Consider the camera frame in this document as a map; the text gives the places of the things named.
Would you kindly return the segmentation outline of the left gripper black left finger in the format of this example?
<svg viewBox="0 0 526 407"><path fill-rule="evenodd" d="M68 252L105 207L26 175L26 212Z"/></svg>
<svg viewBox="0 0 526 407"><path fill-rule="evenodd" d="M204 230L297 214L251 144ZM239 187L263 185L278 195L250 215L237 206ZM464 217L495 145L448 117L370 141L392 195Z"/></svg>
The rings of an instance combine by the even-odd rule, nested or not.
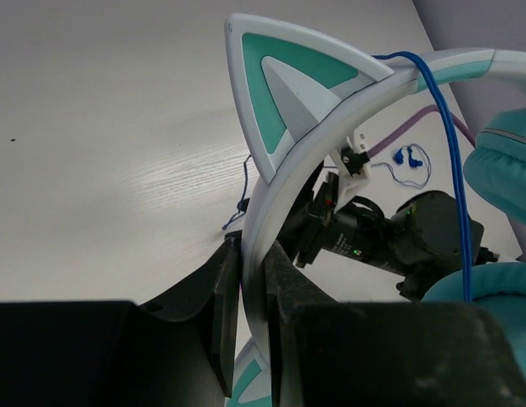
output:
<svg viewBox="0 0 526 407"><path fill-rule="evenodd" d="M0 303L0 406L221 406L232 395L240 241L144 304Z"/></svg>

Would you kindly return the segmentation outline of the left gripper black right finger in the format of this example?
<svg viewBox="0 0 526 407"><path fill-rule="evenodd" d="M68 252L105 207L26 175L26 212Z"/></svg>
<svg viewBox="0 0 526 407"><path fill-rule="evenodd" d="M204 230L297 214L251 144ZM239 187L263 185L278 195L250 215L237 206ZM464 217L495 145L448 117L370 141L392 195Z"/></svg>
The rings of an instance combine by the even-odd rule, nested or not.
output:
<svg viewBox="0 0 526 407"><path fill-rule="evenodd" d="M340 303L265 257L276 406L526 406L503 325L464 303Z"/></svg>

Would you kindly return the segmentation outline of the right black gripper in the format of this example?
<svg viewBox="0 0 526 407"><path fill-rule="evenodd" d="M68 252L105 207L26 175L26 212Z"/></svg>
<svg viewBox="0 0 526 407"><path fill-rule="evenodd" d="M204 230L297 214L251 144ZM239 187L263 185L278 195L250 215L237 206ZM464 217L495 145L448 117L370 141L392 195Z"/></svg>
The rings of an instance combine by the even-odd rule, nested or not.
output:
<svg viewBox="0 0 526 407"><path fill-rule="evenodd" d="M279 243L299 268L310 265L323 245L323 231L330 226L338 202L339 176L328 172L317 192L314 186L326 166L320 163L302 186L279 232Z"/></svg>

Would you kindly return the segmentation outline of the teal cat-ear headphones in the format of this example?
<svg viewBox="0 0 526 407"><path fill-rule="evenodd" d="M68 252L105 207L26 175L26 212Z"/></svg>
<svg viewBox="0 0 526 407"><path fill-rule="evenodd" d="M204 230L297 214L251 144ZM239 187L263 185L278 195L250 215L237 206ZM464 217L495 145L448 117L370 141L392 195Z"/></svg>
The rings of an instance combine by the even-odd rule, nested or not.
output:
<svg viewBox="0 0 526 407"><path fill-rule="evenodd" d="M302 186L351 132L392 103L429 91L442 119L461 238L462 267L417 302L400 296L402 276L322 250L293 266L340 303L464 303L495 315L526 374L526 263L502 263L482 248L483 227L467 211L467 187L526 224L526 108L498 114L472 139L463 158L462 130L440 86L488 77L526 94L526 52L460 48L423 56L407 51L370 55L288 22L233 14L226 22L227 63L249 151L260 173L242 232L243 301L252 336L235 363L230 406L276 406L266 307L265 257Z"/></svg>

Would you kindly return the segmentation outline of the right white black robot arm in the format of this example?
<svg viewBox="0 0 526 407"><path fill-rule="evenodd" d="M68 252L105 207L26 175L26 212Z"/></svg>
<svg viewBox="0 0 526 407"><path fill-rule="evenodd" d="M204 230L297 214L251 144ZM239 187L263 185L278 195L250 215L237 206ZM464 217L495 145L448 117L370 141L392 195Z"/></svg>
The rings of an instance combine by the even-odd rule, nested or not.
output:
<svg viewBox="0 0 526 407"><path fill-rule="evenodd" d="M422 192L387 218L372 200L353 197L338 206L339 176L328 172L313 188L318 165L302 187L277 240L303 268L327 250L402 276L401 297L419 301L437 281L462 267L456 200L446 192Z"/></svg>

